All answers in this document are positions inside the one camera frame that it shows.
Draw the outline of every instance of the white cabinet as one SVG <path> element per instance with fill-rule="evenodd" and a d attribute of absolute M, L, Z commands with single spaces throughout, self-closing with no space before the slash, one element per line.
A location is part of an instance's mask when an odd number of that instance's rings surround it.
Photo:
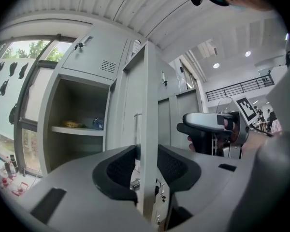
<path fill-rule="evenodd" d="M 93 26 L 81 43 L 83 48 L 73 49 L 62 67 L 114 80 L 120 64 L 125 64 L 130 40 L 123 34 Z"/>

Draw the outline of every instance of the locker vent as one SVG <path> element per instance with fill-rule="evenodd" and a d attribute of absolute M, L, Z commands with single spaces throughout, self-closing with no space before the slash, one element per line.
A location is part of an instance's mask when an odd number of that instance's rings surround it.
<path fill-rule="evenodd" d="M 110 63 L 109 61 L 103 60 L 103 63 L 101 65 L 101 70 L 108 71 L 110 73 L 114 73 L 116 68 L 116 64 Z"/>

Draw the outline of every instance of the tree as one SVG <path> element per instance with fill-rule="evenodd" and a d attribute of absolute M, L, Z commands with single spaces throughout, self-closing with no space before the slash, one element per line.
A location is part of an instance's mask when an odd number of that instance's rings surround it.
<path fill-rule="evenodd" d="M 37 58 L 42 50 L 47 46 L 44 41 L 32 42 L 29 45 L 29 53 L 25 50 L 17 49 L 16 54 L 13 55 L 13 48 L 9 48 L 3 55 L 2 58 Z M 64 53 L 59 52 L 58 47 L 55 47 L 50 54 L 47 56 L 46 60 L 59 62 Z"/>
<path fill-rule="evenodd" d="M 29 58 L 28 54 L 21 49 L 17 49 L 16 55 L 18 56 L 18 58 Z"/>
<path fill-rule="evenodd" d="M 37 58 L 38 55 L 42 52 L 42 50 L 46 47 L 47 43 L 44 41 L 32 42 L 29 47 L 29 55 L 28 58 Z"/>
<path fill-rule="evenodd" d="M 3 54 L 2 58 L 17 58 L 17 53 L 15 55 L 12 54 L 13 48 L 9 48 L 6 50 L 6 52 Z"/>
<path fill-rule="evenodd" d="M 62 52 L 58 52 L 58 48 L 55 47 L 55 48 L 50 52 L 50 54 L 47 56 L 46 60 L 59 62 L 59 60 L 62 58 L 63 55 L 64 55 L 64 53 L 62 53 Z"/>

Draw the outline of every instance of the railing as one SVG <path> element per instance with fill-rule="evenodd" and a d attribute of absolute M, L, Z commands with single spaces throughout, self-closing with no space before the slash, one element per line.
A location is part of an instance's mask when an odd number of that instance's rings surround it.
<path fill-rule="evenodd" d="M 242 83 L 233 84 L 227 87 L 215 89 L 206 93 L 207 100 L 213 101 L 221 99 L 226 96 L 237 95 L 245 92 L 249 92 L 255 89 L 268 87 L 274 85 L 274 81 L 270 74 L 261 76 L 255 79 L 251 79 Z"/>

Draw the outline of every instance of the window frame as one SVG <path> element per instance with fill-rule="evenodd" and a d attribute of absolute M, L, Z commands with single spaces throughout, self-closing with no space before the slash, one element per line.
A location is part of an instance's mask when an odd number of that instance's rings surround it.
<path fill-rule="evenodd" d="M 195 80 L 194 76 L 190 73 L 190 71 L 188 70 L 188 68 L 183 64 L 182 61 L 180 61 L 182 67 L 183 67 L 183 73 L 184 73 L 184 77 L 185 77 L 185 82 L 186 82 L 186 87 L 187 87 L 187 90 L 188 89 L 193 89 L 193 88 L 196 88 L 197 87 L 197 81 Z M 189 78 L 192 82 L 192 87 L 189 87 L 188 86 L 188 82 L 187 82 L 187 73 L 189 74 Z"/>
<path fill-rule="evenodd" d="M 29 70 L 24 80 L 24 83 L 22 85 L 22 88 L 18 96 L 15 117 L 14 117 L 14 150 L 15 150 L 15 157 L 16 157 L 19 171 L 23 174 L 30 174 L 30 175 L 34 175 L 34 176 L 42 178 L 43 176 L 42 176 L 41 171 L 36 171 L 26 166 L 25 155 L 24 155 L 24 150 L 23 150 L 22 130 L 26 129 L 26 130 L 34 131 L 34 132 L 37 132 L 38 130 L 37 121 L 32 121 L 32 120 L 24 118 L 28 99 L 29 99 L 29 89 L 31 85 L 34 83 L 37 77 L 37 73 L 41 67 L 50 68 L 50 69 L 54 69 L 56 67 L 56 64 L 54 64 L 54 62 L 50 63 L 51 61 L 45 61 L 45 59 L 50 54 L 50 52 L 54 49 L 54 47 L 59 42 L 73 43 L 76 39 L 71 38 L 71 37 L 62 37 L 60 34 L 56 36 L 36 35 L 36 36 L 24 36 L 24 37 L 11 38 L 7 40 L 8 43 L 5 45 L 7 46 L 6 49 L 0 52 L 0 57 L 4 55 L 5 51 L 13 42 L 25 41 L 25 40 L 50 40 L 50 42 L 45 46 L 45 48 L 41 51 L 41 53 L 36 58 L 35 62 L 33 63 L 31 69 Z"/>

